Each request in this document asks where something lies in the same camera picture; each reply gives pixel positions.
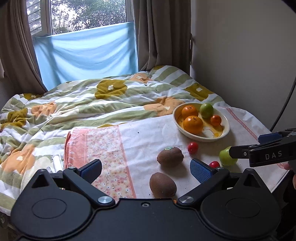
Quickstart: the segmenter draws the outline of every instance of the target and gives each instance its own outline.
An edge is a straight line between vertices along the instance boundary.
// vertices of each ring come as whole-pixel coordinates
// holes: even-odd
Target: brown curtain
[[[0,10],[0,58],[17,93],[46,92],[28,23],[26,1],[10,0]]]
[[[132,0],[139,70],[173,65],[190,72],[190,0]]]

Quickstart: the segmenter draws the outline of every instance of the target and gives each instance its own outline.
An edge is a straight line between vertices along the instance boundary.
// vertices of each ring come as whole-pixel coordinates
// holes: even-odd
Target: cherry tomato
[[[217,161],[212,161],[212,162],[209,164],[209,166],[210,166],[211,168],[216,168],[216,167],[219,167],[219,166],[220,166],[220,163],[217,162]]]
[[[196,153],[198,150],[198,144],[196,142],[190,142],[187,147],[187,150],[190,154]]]
[[[213,115],[210,119],[212,126],[219,126],[222,122],[219,115]]]

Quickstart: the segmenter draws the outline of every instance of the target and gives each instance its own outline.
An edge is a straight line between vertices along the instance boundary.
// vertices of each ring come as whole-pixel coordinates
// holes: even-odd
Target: pink towel
[[[77,168],[94,159],[102,162],[102,173],[92,183],[118,201],[135,198],[118,126],[97,129],[74,129],[65,143],[65,168]]]

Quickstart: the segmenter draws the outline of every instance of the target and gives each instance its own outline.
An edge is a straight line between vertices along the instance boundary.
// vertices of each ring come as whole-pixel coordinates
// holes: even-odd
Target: bowl
[[[223,138],[224,136],[226,136],[229,133],[230,125],[229,125],[227,118],[220,111],[218,111],[216,108],[214,108],[213,115],[219,115],[221,117],[221,119],[222,119],[221,126],[213,127],[212,125],[210,125],[209,119],[203,119],[199,113],[199,117],[202,119],[202,121],[204,123],[204,127],[203,127],[202,132],[199,135],[194,135],[194,134],[189,133],[188,131],[185,131],[180,125],[182,125],[182,120],[183,120],[182,115],[181,115],[182,109],[187,105],[193,105],[199,111],[200,106],[202,104],[194,103],[194,102],[193,103],[184,103],[184,104],[177,106],[174,109],[174,111],[173,111],[174,123],[178,127],[179,131],[181,131],[185,136],[187,136],[193,140],[196,140],[196,141],[213,142],[213,141],[217,141],[217,140]]]

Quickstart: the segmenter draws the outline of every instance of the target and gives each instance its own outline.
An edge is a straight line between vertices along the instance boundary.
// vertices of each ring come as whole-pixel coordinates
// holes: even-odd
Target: blue gripper pad
[[[209,165],[202,162],[201,160],[194,158],[190,162],[190,172],[192,176],[196,178],[196,180],[198,180],[200,183],[203,183],[211,176],[213,176],[217,172],[217,170],[211,168]]]
[[[94,180],[98,178],[98,176],[102,172],[102,163],[99,159],[95,159],[85,166],[79,169],[80,176],[87,181],[88,183],[92,183]]]
[[[260,144],[264,144],[264,143],[267,143],[267,142],[271,142],[271,141],[275,141],[275,140],[278,140],[278,139],[281,139],[283,138],[283,136],[276,132],[276,133],[269,133],[269,134],[263,134],[263,135],[260,135],[258,137],[258,142]]]

